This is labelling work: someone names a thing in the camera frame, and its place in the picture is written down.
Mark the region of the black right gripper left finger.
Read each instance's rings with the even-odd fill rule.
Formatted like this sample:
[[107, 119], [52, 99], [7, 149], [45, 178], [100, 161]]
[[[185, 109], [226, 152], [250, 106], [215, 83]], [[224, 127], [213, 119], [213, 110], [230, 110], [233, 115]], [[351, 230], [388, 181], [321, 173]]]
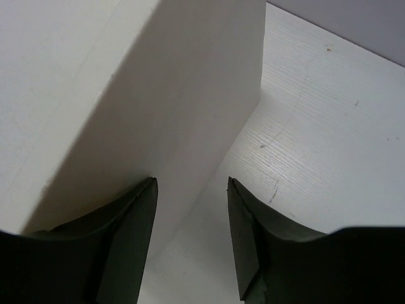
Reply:
[[1, 233], [2, 303], [136, 303], [158, 200], [143, 180], [50, 231]]

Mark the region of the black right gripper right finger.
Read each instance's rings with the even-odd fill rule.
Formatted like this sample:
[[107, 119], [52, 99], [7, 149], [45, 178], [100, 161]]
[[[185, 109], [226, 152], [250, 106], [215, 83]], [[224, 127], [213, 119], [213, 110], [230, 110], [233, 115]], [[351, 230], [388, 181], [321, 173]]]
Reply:
[[228, 216], [244, 303], [403, 303], [404, 228], [303, 226], [229, 178]]

